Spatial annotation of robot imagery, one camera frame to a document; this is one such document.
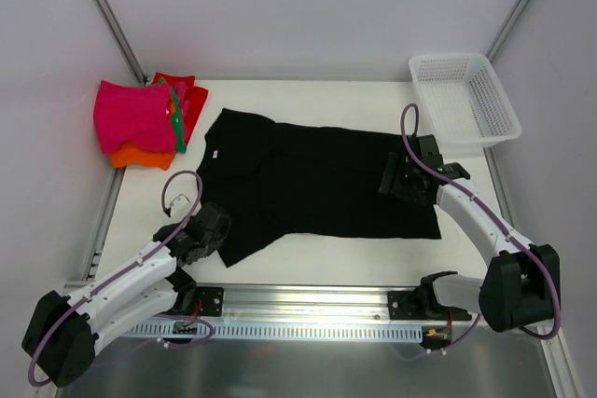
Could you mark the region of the black t shirt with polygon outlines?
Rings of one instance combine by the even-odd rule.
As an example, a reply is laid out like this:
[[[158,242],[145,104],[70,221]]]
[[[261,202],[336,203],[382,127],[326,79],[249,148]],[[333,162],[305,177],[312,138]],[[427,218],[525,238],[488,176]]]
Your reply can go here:
[[[205,134],[202,199],[231,228],[218,253],[232,267],[288,234],[361,239],[441,237],[431,205],[384,196],[396,134],[275,122],[225,109]]]

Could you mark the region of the white plastic basket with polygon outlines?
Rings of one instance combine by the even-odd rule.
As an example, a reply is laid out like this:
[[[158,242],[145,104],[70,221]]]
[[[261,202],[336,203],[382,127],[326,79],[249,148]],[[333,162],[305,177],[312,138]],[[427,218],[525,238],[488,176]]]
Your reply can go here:
[[[417,102],[443,144],[492,147],[521,136],[521,124],[490,61],[479,53],[409,60]]]

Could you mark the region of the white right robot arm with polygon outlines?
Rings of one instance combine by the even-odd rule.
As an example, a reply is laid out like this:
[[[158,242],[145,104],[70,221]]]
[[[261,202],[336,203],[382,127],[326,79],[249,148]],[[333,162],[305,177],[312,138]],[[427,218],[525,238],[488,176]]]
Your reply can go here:
[[[404,138],[406,152],[386,159],[380,191],[446,213],[479,251],[483,278],[443,271],[421,279],[411,303],[424,317],[438,319],[450,308],[483,317],[498,333],[529,330],[551,320],[561,326],[560,257],[548,244],[537,245],[499,216],[479,195],[470,173],[447,163],[432,135]]]

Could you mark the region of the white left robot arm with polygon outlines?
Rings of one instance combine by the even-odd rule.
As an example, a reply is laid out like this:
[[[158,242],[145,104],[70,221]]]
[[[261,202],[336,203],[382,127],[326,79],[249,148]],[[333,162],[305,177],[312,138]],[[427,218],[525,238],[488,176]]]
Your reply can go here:
[[[112,341],[159,315],[195,317],[197,283],[184,270],[215,252],[231,218],[207,203],[181,222],[161,227],[132,259],[67,295],[50,291],[37,302],[22,349],[35,387],[65,387]]]

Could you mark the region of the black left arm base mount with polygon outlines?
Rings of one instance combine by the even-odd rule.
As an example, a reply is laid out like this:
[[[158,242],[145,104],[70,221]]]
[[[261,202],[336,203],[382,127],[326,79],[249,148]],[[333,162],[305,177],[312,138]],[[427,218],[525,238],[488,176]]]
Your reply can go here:
[[[225,290],[220,286],[196,283],[184,270],[178,269],[166,278],[176,293],[174,304],[166,313],[178,316],[220,317]]]

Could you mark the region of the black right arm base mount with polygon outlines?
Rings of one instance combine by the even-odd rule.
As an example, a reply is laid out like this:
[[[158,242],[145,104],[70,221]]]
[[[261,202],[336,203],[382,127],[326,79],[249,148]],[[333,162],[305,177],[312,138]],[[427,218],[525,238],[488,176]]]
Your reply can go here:
[[[469,322],[470,313],[456,307],[446,307],[437,302],[433,281],[456,274],[443,271],[421,278],[420,284],[409,291],[393,290],[387,293],[387,308],[391,321],[457,321]]]

